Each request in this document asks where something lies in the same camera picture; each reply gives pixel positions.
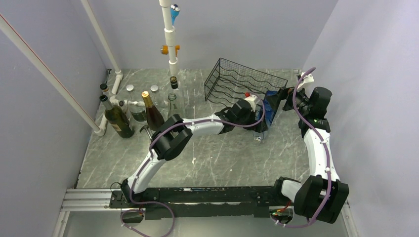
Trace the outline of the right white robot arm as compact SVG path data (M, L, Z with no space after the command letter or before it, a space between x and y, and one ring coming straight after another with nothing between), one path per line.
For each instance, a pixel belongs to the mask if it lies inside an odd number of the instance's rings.
M290 200L296 215L329 224L337 220L349 195L349 186L341 182L330 149L331 129L325 115L332 95L324 87L314 88L310 96L304 89L294 92L292 87L282 87L266 97L272 108L278 108L285 100L284 111L298 110L298 127L309 158L306 181L280 177L275 182L272 198L278 205Z

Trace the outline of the dark gold-foil wine bottle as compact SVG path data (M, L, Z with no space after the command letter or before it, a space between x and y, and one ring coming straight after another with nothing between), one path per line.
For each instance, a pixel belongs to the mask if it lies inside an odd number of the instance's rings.
M151 130L157 131L164 124L164 118L153 103L150 93L148 91L143 91L141 93L141 96L145 104L147 123Z

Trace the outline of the blue square glass bottle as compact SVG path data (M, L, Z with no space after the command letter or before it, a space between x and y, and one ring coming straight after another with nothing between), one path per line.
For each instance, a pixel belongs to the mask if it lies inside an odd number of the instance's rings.
M259 123L256 126L256 129L253 131L253 136L254 136L254 140L261 143L263 140L265 140L268 137L268 131L269 128L274 120L274 117L276 115L277 110L275 110L274 108L272 108L272 106L270 105L270 103L268 102L268 96L272 96L275 95L277 93L277 91L273 91L273 90L268 90L265 93L265 96L263 98L263 104L264 104L264 111L265 111L265 116L264 116L264 121Z

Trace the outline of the clear bottle dark label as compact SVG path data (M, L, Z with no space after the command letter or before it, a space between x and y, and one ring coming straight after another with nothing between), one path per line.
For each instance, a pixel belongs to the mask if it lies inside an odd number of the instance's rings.
M159 89L159 87L157 85L152 85L150 87L150 91L151 91L152 100L153 100L156 108L160 111L164 120L167 120L167 118L168 118L168 108L167 108L167 104L166 104L165 99L164 99L164 94L162 93L162 91Z

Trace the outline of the clear bottle silver cap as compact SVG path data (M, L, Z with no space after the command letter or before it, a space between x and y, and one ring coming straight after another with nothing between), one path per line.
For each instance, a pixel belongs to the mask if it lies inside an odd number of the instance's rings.
M128 109L131 115L138 122L145 121L147 118L145 105L139 91L132 84L126 86L126 91L129 95Z

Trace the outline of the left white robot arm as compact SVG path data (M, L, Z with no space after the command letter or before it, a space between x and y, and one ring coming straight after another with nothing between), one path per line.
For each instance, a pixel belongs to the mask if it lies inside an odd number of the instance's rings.
M169 117L151 137L148 153L141 165L122 181L123 202L129 207L138 206L142 193L157 171L163 164L178 157L193 137L223 134L235 127L254 130L263 122L265 114L263 100L251 95L207 117L185 119L178 114Z

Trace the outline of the clear slim bottle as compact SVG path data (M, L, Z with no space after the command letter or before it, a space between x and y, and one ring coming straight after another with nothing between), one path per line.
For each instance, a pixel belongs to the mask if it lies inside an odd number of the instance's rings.
M168 94L168 117L173 115L179 115L180 117L184 114L184 106L182 105L181 99L173 92Z

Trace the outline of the clear square bottle black cap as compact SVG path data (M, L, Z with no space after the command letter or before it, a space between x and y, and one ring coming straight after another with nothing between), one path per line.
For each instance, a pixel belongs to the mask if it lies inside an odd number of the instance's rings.
M178 101L178 105L182 114L185 114L185 94L184 88L180 85L176 76L171 76L169 78L170 86L171 86L171 93L176 95L176 100Z

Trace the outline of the dark green wine bottle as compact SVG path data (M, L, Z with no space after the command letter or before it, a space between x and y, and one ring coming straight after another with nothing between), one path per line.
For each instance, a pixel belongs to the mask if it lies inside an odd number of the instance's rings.
M105 107L105 118L118 135L122 138L132 137L134 135L134 130L131 128L129 120L122 109L117 105L113 105L109 101L107 95L102 94L99 96L99 100Z

